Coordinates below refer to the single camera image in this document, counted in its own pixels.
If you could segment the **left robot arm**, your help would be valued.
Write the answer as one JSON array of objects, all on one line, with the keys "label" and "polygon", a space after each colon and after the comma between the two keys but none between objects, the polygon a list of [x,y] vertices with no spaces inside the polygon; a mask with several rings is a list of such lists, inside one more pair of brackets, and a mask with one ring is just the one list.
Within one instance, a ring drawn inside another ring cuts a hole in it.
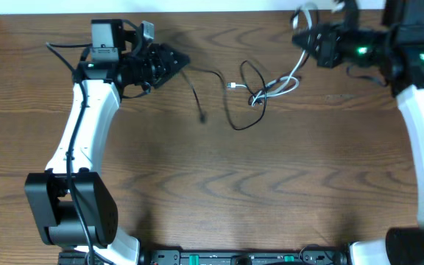
[{"label": "left robot arm", "polygon": [[119,227],[118,208],[102,181],[110,125],[124,89],[159,88],[189,64],[189,56],[155,42],[148,21],[94,19],[91,42],[69,66],[73,103],[60,143],[24,191],[44,244],[71,248],[79,264],[144,264],[140,241]]}]

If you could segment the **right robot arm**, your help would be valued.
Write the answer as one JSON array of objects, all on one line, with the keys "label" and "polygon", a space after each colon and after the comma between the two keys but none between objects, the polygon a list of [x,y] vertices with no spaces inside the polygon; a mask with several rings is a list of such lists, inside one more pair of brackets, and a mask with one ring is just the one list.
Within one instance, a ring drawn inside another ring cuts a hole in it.
[{"label": "right robot arm", "polygon": [[315,264],[424,264],[424,1],[388,1],[383,29],[359,26],[355,1],[343,1],[344,19],[316,24],[293,35],[295,46],[318,66],[348,63],[376,67],[390,87],[409,134],[417,178],[417,226],[393,227],[383,239],[357,241],[342,248],[317,247],[303,253]]}]

